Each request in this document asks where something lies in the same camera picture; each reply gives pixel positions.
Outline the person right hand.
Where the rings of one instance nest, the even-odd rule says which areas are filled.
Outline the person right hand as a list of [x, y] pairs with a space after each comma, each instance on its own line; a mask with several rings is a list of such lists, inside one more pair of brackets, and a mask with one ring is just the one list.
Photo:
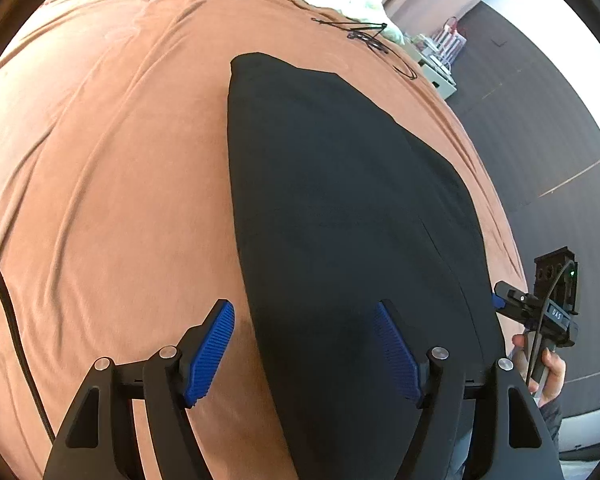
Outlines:
[[[526, 357], [526, 336], [516, 334], [512, 337], [514, 350], [510, 359], [518, 370], [520, 376], [527, 379], [528, 360]], [[544, 384], [539, 385], [534, 379], [528, 380], [528, 389], [533, 394], [539, 408], [558, 398], [565, 383], [567, 365], [555, 351], [545, 349], [542, 353], [542, 362], [545, 366], [546, 377]]]

